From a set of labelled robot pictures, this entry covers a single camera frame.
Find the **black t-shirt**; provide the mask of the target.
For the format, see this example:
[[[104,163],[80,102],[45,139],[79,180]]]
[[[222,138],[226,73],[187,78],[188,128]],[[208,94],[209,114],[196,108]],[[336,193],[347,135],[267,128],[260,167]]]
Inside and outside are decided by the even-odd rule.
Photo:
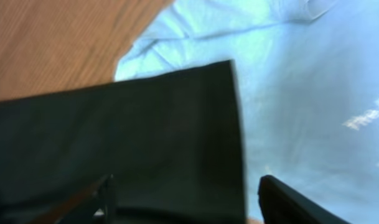
[[[104,176],[118,223],[244,223],[229,61],[0,101],[0,223],[25,223]]]

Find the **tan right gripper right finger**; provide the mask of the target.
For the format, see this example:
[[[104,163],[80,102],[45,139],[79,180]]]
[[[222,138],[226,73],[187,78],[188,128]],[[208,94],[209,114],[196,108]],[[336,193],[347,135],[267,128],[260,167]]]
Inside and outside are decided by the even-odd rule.
[[[258,196],[265,224],[348,224],[272,175],[260,178]]]

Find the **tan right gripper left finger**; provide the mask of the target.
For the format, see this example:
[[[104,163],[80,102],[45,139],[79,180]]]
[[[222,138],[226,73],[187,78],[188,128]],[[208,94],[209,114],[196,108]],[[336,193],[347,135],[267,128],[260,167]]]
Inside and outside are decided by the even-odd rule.
[[[29,224],[113,222],[116,216],[114,176],[106,175]]]

